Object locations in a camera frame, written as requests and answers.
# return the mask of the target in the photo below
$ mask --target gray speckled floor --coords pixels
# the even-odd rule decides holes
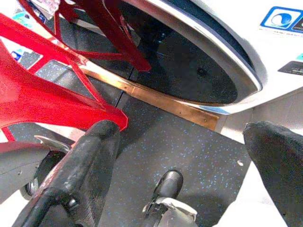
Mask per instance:
[[[74,30],[89,37],[99,37],[82,28]],[[84,42],[83,46],[85,42],[91,42],[90,38],[83,37],[79,41]],[[28,64],[26,59],[33,61],[25,56],[24,64]],[[112,71],[122,71],[125,77],[129,77],[132,71],[125,63],[106,64],[112,67]],[[49,63],[37,75],[89,96],[74,73],[58,63]],[[91,81],[109,103],[117,103],[120,90],[94,79]],[[178,198],[198,211],[199,226],[215,224],[235,200],[249,166],[250,159],[244,146],[125,94],[118,107],[128,115],[130,122],[122,132],[119,157],[99,226],[139,226],[141,210],[151,197],[155,184],[171,168],[184,176],[184,186]],[[17,140],[35,141],[33,135],[39,132],[72,143],[33,123],[10,126],[10,129]]]

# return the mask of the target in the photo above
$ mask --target copper floor strip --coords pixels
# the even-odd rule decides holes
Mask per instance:
[[[172,99],[171,96],[155,91],[141,84],[126,80],[125,78],[111,73],[90,61],[87,62],[86,66],[81,65],[80,68],[85,74],[123,90],[134,98],[184,118],[190,122],[201,125],[205,128],[215,130],[217,121],[219,119],[219,116],[217,115],[182,104]]]

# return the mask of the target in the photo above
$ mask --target floor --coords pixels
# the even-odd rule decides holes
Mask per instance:
[[[100,35],[65,21],[62,26],[64,40],[74,47],[98,51],[114,49]],[[30,64],[35,57],[24,56],[22,63]],[[125,62],[96,63],[126,78],[136,73]],[[74,73],[56,62],[49,63],[37,75],[90,96]],[[210,227],[216,224],[227,206],[235,200],[249,167],[250,158],[244,146],[129,97],[114,87],[90,80],[110,104],[121,108],[130,119],[129,127],[121,133],[119,156],[99,226],[139,226],[143,217],[141,211],[155,184],[172,168],[184,176],[178,199],[198,211],[198,225]],[[71,139],[34,123],[17,124],[10,129],[17,140],[38,142],[34,135],[39,134],[73,143]]]

